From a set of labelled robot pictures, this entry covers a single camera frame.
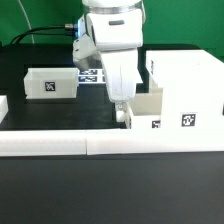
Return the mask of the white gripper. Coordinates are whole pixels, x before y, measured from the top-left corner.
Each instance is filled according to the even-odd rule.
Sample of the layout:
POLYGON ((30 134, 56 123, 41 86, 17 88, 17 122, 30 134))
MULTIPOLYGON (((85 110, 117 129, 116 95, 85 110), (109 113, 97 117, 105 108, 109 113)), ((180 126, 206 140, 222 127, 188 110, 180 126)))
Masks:
POLYGON ((142 11, 86 15, 88 34, 100 54, 111 102, 127 102, 135 96, 138 48, 143 44, 142 11))

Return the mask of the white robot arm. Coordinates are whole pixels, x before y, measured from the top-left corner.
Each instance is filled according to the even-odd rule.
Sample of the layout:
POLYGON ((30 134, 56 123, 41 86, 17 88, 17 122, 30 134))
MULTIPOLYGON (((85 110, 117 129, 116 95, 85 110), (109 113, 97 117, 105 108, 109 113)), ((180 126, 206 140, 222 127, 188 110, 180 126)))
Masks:
POLYGON ((82 0, 82 4, 73 62, 85 71, 91 58, 99 60, 110 101, 127 102, 135 96, 139 76, 138 49, 146 20, 143 0, 82 0))

